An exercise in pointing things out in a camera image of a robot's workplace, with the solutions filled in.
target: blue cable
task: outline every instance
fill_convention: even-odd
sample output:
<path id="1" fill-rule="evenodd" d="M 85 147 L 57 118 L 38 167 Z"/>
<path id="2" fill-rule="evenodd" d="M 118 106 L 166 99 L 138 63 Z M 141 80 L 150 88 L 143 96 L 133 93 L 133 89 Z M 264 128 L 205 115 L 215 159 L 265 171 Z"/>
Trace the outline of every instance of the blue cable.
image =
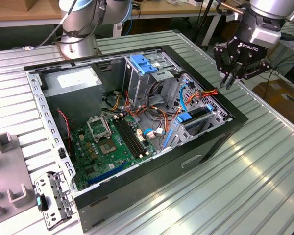
<path id="1" fill-rule="evenodd" d="M 132 22 L 133 22 L 133 20 L 132 20 L 132 15 L 131 15 L 131 25 L 130 25 L 130 27 L 128 29 L 128 32 L 124 36 L 128 35 L 128 33 L 131 31 L 131 29 L 132 29 Z"/>
<path id="2" fill-rule="evenodd" d="M 183 90 L 184 90 L 184 88 L 185 87 L 187 87 L 188 85 L 184 85 L 182 88 L 181 88 L 181 91 L 180 91 L 180 100 L 181 100 L 181 105 L 182 105 L 182 107 L 183 107 L 183 109 L 186 111 L 187 110 L 187 108 L 186 108 L 186 106 L 185 106 L 185 104 L 184 104 L 184 101 L 183 101 Z"/>
<path id="3" fill-rule="evenodd" d="M 150 132 L 150 131 L 153 131 L 152 129 L 147 129 L 147 130 L 145 130 L 144 131 L 144 136 L 148 133 L 148 132 Z"/>

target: workbench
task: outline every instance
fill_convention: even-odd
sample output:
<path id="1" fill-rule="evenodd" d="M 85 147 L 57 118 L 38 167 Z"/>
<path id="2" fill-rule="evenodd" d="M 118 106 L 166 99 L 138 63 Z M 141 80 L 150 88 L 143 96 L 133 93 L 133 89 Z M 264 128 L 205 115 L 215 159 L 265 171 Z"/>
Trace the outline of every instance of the workbench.
<path id="1" fill-rule="evenodd" d="M 238 5 L 236 2 L 229 2 L 233 5 Z M 198 16 L 199 10 L 200 7 L 195 7 L 188 3 L 172 5 L 167 3 L 166 0 L 160 0 L 158 2 L 145 1 L 141 3 L 140 13 L 133 9 L 132 19 Z M 203 45 L 208 45 L 221 18 L 221 15 L 218 15 L 216 9 L 213 7 L 210 9 L 208 16 L 214 16 L 214 18 L 202 42 Z M 60 20 L 61 11 L 58 0 L 38 0 L 28 12 L 0 7 L 0 27 L 58 24 Z M 115 23 L 113 37 L 121 36 L 121 32 L 122 23 Z"/>
<path id="2" fill-rule="evenodd" d="M 103 54 L 170 45 L 214 86 L 214 60 L 173 31 L 98 40 Z M 32 182 L 59 168 L 23 66 L 60 61 L 55 46 L 0 51 L 0 132 L 19 137 Z M 294 126 L 242 83 L 220 92 L 248 117 L 217 154 L 86 234 L 291 234 Z M 0 234 L 81 235 L 77 215 L 47 232 L 37 207 L 0 223 Z"/>

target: cardboard box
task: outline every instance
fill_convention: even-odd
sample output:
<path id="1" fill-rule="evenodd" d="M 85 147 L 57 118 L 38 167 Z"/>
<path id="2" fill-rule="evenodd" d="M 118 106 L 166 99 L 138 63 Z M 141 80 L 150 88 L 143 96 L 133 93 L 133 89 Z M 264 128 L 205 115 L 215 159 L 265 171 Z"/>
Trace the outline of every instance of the cardboard box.
<path id="1" fill-rule="evenodd" d="M 261 98 L 264 97 L 266 83 L 262 82 L 253 91 Z M 294 124 L 294 88 L 282 79 L 269 82 L 265 101 L 286 119 Z"/>
<path id="2" fill-rule="evenodd" d="M 38 0 L 0 0 L 0 6 L 15 10 L 28 11 Z"/>

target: aluminum extrusion table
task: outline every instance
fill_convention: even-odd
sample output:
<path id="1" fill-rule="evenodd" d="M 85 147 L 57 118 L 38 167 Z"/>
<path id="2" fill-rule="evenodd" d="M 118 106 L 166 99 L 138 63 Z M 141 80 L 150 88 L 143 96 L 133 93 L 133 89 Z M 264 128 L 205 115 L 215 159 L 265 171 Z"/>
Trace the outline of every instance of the aluminum extrusion table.
<path id="1" fill-rule="evenodd" d="M 98 40 L 103 53 L 170 45 L 213 85 L 214 61 L 172 31 Z M 0 51 L 0 132 L 17 134 L 32 181 L 58 170 L 23 66 L 62 60 L 54 46 Z M 248 118 L 218 153 L 87 234 L 291 234 L 294 126 L 243 84 L 221 92 Z M 0 223 L 0 234 L 82 234 L 77 215 L 51 232 L 33 207 Z"/>

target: green circuit board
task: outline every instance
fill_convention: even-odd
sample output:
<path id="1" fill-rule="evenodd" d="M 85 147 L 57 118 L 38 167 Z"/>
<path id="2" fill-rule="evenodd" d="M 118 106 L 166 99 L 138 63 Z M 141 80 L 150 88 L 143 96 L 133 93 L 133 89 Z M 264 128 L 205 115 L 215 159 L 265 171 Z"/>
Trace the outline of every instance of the green circuit board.
<path id="1" fill-rule="evenodd" d="M 133 132 L 139 128 L 131 115 L 127 115 L 124 120 Z M 148 142 L 147 146 L 143 144 L 141 146 L 149 154 L 142 158 L 135 158 L 126 146 L 112 120 L 108 120 L 107 123 L 112 133 L 111 138 L 108 139 L 103 138 L 99 141 L 94 141 L 87 124 L 71 132 L 75 151 L 75 157 L 71 158 L 71 160 L 76 171 L 75 183 L 78 190 L 87 188 L 91 180 L 105 173 L 110 174 L 112 171 L 117 171 L 116 173 L 118 173 L 156 154 L 154 147 Z M 98 126 L 98 122 L 94 126 L 91 125 L 91 128 L 93 129 L 93 133 L 101 132 L 104 129 Z"/>

